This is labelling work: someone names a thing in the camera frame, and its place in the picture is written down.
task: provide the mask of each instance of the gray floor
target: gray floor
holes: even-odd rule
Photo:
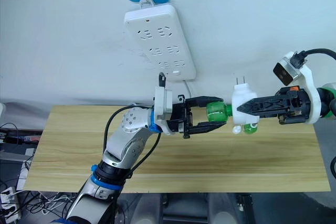
[[[336,179],[332,177],[329,168],[331,160],[336,156],[336,121],[320,120],[315,124],[315,131],[328,173],[331,191],[306,194],[252,194],[257,224],[336,223],[336,211],[333,210],[336,207]],[[11,151],[15,148],[14,152],[16,153],[24,153],[25,151],[24,146],[14,147],[13,145],[5,144],[0,147],[2,149],[5,148],[6,151]],[[20,167],[21,164],[0,163],[0,178],[2,180],[15,178]],[[8,184],[15,186],[15,181],[9,181]],[[135,194],[123,194],[121,196],[120,203],[127,209],[125,212],[126,223],[129,223],[139,197],[139,195]],[[206,194],[169,194],[167,195],[164,214],[206,217]],[[41,213],[32,215],[29,212],[24,212],[19,223],[50,223],[57,218],[53,214],[44,216]],[[246,220],[242,218],[240,222],[246,223]]]

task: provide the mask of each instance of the white wall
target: white wall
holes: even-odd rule
[[[335,0],[171,0],[197,69],[194,95],[229,101],[236,77],[259,95],[281,87],[272,69],[288,51],[336,50]],[[42,128],[53,104],[150,103],[156,71],[128,38],[128,0],[0,0],[1,122]],[[309,58],[316,85],[336,62]],[[169,85],[186,93],[181,83]]]

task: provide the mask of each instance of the wooden board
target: wooden board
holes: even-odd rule
[[[55,106],[38,145],[25,190],[77,192],[101,160],[103,132],[118,106]],[[113,120],[110,134],[122,117]],[[206,121],[193,110],[194,124]],[[329,191],[312,125],[279,125],[263,119],[253,135],[234,135],[232,122],[192,135],[162,135],[152,155],[123,192]],[[143,152],[153,145],[152,135]]]

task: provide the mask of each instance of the electrical outlet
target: electrical outlet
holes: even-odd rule
[[[169,81],[195,79],[194,62],[171,4],[127,12],[124,23],[158,73],[163,72]]]
[[[6,190],[4,190],[0,193],[2,208],[10,210],[10,212],[5,215],[6,223],[12,223],[13,221],[19,220],[21,218],[21,211],[20,210],[17,213],[15,213],[14,215],[10,216],[20,206],[17,195],[14,194],[14,193],[16,193],[16,190],[15,190],[14,187],[8,187]]]

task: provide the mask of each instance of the power strip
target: power strip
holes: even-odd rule
[[[127,12],[128,33],[169,81],[192,80],[196,69],[175,8],[155,5]]]
[[[5,221],[6,223],[12,223],[15,220],[21,219],[21,211],[19,210],[17,213],[12,215],[13,212],[17,211],[19,208],[19,200],[17,198],[16,190],[14,187],[8,187],[6,190],[2,191],[0,194],[1,198],[1,206],[3,209],[10,209],[10,213],[5,215]]]

